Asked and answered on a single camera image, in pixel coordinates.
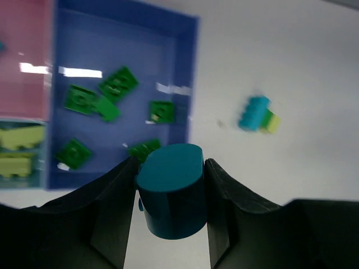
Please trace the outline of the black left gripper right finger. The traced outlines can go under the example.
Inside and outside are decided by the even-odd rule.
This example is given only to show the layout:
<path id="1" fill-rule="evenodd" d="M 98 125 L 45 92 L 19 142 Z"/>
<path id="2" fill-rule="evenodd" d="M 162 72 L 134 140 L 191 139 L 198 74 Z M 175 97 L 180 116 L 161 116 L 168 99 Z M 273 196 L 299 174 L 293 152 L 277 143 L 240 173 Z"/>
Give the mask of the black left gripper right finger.
<path id="1" fill-rule="evenodd" d="M 212 268 L 357 268 L 358 203 L 295 199 L 281 206 L 204 165 Z"/>

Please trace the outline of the dark green square lego brick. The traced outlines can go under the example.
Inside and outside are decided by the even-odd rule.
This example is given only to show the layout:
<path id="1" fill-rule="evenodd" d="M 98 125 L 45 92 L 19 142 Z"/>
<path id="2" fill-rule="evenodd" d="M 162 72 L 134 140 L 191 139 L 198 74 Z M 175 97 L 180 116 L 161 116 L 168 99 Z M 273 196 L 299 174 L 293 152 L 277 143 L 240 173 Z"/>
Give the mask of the dark green square lego brick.
<path id="1" fill-rule="evenodd" d="M 94 112 L 97 94 L 80 86 L 71 85 L 68 89 L 64 107 L 77 113 L 90 115 Z"/>

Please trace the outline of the cyan long lego brick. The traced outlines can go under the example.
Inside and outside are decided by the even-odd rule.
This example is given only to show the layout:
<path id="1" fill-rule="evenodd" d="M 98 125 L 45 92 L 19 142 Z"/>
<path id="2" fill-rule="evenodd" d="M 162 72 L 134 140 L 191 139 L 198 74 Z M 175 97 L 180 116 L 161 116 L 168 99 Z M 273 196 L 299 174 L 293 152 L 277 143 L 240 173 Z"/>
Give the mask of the cyan long lego brick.
<path id="1" fill-rule="evenodd" d="M 270 100 L 264 95 L 250 96 L 238 121 L 238 126 L 245 131 L 257 131 L 264 118 Z"/>

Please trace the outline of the green four-stud lego brick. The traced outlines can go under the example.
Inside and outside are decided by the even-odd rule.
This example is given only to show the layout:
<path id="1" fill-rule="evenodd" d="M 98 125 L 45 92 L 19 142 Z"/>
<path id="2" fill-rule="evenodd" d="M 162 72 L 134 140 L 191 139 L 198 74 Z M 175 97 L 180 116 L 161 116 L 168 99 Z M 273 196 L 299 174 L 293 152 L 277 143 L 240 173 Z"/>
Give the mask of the green four-stud lego brick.
<path id="1" fill-rule="evenodd" d="M 93 153 L 88 147 L 79 140 L 73 138 L 56 153 L 55 157 L 70 169 L 77 170 L 87 162 L 92 155 Z"/>

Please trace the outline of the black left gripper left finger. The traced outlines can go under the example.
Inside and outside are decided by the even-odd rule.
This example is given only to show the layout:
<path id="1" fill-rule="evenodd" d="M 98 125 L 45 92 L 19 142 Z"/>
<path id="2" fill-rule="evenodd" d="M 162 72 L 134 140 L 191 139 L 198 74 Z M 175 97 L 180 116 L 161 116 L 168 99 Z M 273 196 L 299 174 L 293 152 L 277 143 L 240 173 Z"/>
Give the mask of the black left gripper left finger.
<path id="1" fill-rule="evenodd" d="M 134 157 L 36 207 L 1 206 L 2 268 L 123 268 L 132 210 Z"/>

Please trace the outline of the lime sloped lego brick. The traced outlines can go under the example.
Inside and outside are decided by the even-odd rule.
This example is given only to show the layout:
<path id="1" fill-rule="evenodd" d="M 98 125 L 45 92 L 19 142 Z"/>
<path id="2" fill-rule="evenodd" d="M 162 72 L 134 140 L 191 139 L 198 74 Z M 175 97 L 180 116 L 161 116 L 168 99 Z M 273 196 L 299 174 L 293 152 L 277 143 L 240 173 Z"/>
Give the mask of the lime sloped lego brick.
<path id="1" fill-rule="evenodd" d="M 35 154 L 31 152 L 1 153 L 1 176 L 28 177 L 32 172 L 34 156 Z"/>
<path id="2" fill-rule="evenodd" d="M 7 150 L 33 149 L 43 138 L 44 126 L 41 125 L 1 130 L 1 146 Z"/>

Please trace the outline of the green lego brick with number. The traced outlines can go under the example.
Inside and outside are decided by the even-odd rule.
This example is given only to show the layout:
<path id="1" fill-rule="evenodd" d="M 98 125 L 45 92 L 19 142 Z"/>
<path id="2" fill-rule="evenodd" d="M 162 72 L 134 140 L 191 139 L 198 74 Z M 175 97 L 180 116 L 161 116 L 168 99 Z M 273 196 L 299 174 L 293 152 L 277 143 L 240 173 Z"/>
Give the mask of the green lego brick with number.
<path id="1" fill-rule="evenodd" d="M 93 111 L 100 114 L 105 122 L 112 122 L 121 114 L 119 109 L 103 95 L 94 101 Z"/>

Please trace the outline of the small green lego brick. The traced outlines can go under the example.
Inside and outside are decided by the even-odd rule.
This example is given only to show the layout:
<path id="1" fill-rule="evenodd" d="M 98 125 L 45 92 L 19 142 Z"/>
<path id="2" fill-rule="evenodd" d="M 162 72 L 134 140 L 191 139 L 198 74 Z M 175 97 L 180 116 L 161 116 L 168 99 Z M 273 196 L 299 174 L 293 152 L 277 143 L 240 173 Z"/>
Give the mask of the small green lego brick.
<path id="1" fill-rule="evenodd" d="M 261 122 L 261 128 L 267 128 L 274 116 L 275 114 L 271 110 L 267 109 Z"/>

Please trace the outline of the green heart lego brick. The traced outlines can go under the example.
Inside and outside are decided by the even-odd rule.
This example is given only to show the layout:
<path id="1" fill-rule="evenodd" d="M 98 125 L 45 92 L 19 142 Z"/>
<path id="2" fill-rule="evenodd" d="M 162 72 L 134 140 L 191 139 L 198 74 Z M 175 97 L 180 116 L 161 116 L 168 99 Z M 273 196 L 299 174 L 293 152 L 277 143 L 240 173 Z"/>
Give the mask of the green heart lego brick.
<path id="1" fill-rule="evenodd" d="M 155 123 L 173 123 L 175 106 L 170 101 L 152 100 L 149 103 L 149 119 Z"/>

